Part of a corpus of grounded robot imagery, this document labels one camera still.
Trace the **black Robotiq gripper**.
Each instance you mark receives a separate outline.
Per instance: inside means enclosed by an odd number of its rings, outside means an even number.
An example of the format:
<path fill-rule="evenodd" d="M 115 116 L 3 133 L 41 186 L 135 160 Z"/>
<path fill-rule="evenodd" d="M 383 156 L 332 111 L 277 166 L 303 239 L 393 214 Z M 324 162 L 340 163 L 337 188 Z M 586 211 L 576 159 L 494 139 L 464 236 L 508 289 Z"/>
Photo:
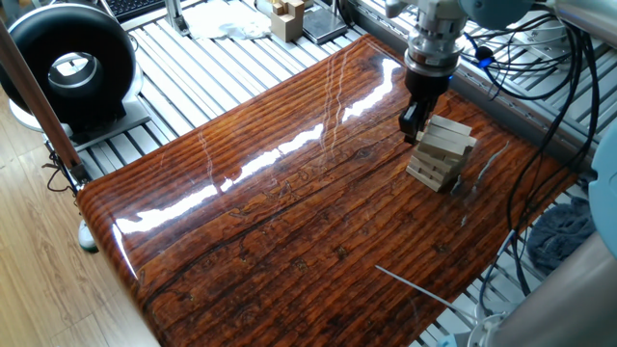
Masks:
<path fill-rule="evenodd" d="M 410 69 L 406 71 L 405 86 L 410 93 L 411 102 L 398 118 L 406 143 L 416 143 L 417 132 L 424 129 L 438 98 L 447 91 L 449 81 L 449 75 L 432 77 Z"/>

